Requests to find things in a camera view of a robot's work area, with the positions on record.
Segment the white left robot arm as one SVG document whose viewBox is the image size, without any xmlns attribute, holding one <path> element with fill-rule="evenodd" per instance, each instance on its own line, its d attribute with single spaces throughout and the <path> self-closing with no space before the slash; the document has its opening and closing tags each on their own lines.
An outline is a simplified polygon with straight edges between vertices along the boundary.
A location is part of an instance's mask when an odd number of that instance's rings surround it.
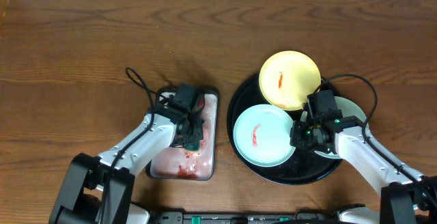
<svg viewBox="0 0 437 224">
<path fill-rule="evenodd" d="M 131 202 L 136 177 L 167 148 L 187 148 L 205 138 L 206 95 L 163 98 L 121 142 L 97 156 L 71 161 L 50 223 L 147 223 L 150 214 Z"/>
</svg>

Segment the light blue plate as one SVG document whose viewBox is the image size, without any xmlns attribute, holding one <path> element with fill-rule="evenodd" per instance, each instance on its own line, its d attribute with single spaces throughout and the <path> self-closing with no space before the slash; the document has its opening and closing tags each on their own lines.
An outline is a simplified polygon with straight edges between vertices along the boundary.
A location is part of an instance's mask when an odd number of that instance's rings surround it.
<svg viewBox="0 0 437 224">
<path fill-rule="evenodd" d="M 284 110 L 271 104 L 252 106 L 243 111 L 234 124 L 235 147 L 252 165 L 278 166 L 296 150 L 290 145 L 293 122 Z"/>
</svg>

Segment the yellow plate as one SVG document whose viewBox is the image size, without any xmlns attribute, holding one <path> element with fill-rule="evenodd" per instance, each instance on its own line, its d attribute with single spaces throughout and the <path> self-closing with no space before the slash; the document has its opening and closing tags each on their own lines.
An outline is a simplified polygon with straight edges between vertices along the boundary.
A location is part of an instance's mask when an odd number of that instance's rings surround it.
<svg viewBox="0 0 437 224">
<path fill-rule="evenodd" d="M 298 51 L 275 53 L 264 62 L 259 72 L 259 88 L 263 97 L 286 111 L 301 109 L 321 80 L 315 62 Z"/>
</svg>

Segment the pale green plate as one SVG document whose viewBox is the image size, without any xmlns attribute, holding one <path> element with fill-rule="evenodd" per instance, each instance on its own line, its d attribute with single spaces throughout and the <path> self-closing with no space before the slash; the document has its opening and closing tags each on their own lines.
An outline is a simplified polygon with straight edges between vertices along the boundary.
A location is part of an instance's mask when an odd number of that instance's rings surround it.
<svg viewBox="0 0 437 224">
<path fill-rule="evenodd" d="M 347 98 L 342 98 L 339 96 L 335 96 L 335 100 L 337 103 L 338 108 L 341 110 L 343 117 L 348 117 L 348 116 L 356 116 L 359 120 L 362 121 L 362 123 L 365 121 L 366 119 L 366 115 L 364 114 L 364 112 L 362 111 L 362 109 L 355 104 L 354 102 L 352 102 L 351 100 L 348 100 Z M 301 116 L 301 119 L 299 121 L 304 122 L 308 117 L 310 116 L 309 113 L 309 108 L 308 108 L 308 102 L 304 103 L 304 108 L 303 108 L 303 113 Z M 338 152 L 336 153 L 323 153 L 323 152 L 319 152 L 319 151 L 312 151 L 315 152 L 316 154 L 325 157 L 325 158 L 329 158 L 329 159 L 340 159 L 340 155 L 338 154 Z"/>
</svg>

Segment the green yellow sponge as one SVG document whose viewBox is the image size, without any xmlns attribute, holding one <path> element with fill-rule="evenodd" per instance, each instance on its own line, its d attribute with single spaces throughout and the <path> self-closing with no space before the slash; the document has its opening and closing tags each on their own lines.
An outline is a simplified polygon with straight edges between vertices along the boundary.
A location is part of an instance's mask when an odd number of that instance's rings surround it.
<svg viewBox="0 0 437 224">
<path fill-rule="evenodd" d="M 199 141 L 194 143 L 187 143 L 184 149 L 189 152 L 198 152 L 201 149 L 201 143 Z"/>
</svg>

